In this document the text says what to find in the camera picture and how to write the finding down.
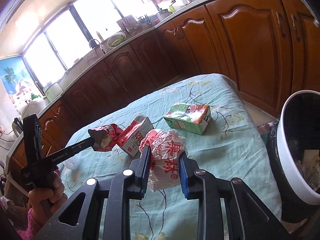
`light blue tablecloth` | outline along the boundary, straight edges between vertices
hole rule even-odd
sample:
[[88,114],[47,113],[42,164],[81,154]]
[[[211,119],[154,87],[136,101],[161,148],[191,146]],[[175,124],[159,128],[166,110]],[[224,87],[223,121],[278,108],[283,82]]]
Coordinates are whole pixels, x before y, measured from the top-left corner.
[[[197,161],[200,168],[211,172],[217,178],[243,179],[280,219],[281,199],[267,150],[237,95],[236,85],[225,76],[200,75],[146,95],[83,127],[72,136],[67,145],[87,138],[89,128],[110,123],[126,127],[136,114],[148,116],[155,128],[170,130],[163,116],[176,102],[198,102],[211,106],[212,120],[204,135],[178,130],[179,135],[186,138],[190,157]],[[79,157],[77,169],[64,169],[61,174],[68,196],[86,179],[111,178],[115,173],[128,168],[132,160],[118,146],[112,152],[94,152],[90,148],[79,153]],[[152,230],[144,211],[150,217]],[[130,202],[131,239],[193,240],[196,239],[197,220],[198,201],[186,200],[180,186],[154,193],[148,189],[142,201]]]

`trash can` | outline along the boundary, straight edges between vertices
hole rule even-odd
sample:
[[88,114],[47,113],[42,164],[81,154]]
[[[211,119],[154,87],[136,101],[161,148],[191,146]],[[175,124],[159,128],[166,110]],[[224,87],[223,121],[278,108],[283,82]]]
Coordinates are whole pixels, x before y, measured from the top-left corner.
[[270,127],[266,147],[282,200],[282,220],[297,223],[312,216],[320,208],[320,194],[295,162],[302,162],[304,150],[320,149],[319,92],[303,90],[287,99],[280,121]]

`poster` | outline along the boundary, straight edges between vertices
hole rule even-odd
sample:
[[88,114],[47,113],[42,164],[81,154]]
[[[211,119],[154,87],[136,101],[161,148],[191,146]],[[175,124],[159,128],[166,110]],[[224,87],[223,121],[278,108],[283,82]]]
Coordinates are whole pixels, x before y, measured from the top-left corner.
[[20,56],[0,60],[0,77],[10,101],[20,113],[32,100],[32,93],[41,95]]

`green juice box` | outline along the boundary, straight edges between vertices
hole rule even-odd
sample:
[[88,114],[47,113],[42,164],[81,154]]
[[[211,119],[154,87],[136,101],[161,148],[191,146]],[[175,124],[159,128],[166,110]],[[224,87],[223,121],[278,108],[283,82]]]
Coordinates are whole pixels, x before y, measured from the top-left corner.
[[210,107],[175,103],[164,119],[172,128],[202,135],[211,119]]

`tiled floor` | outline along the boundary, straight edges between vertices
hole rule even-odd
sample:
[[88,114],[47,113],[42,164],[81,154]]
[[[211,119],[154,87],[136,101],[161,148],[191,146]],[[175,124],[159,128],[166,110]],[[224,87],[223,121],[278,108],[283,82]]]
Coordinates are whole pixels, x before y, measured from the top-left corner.
[[275,118],[271,117],[270,115],[262,112],[260,109],[255,108],[254,106],[250,105],[246,101],[244,102],[244,105],[247,107],[249,114],[251,115],[251,118],[253,119],[253,122],[255,125],[264,124],[266,122],[274,121]]

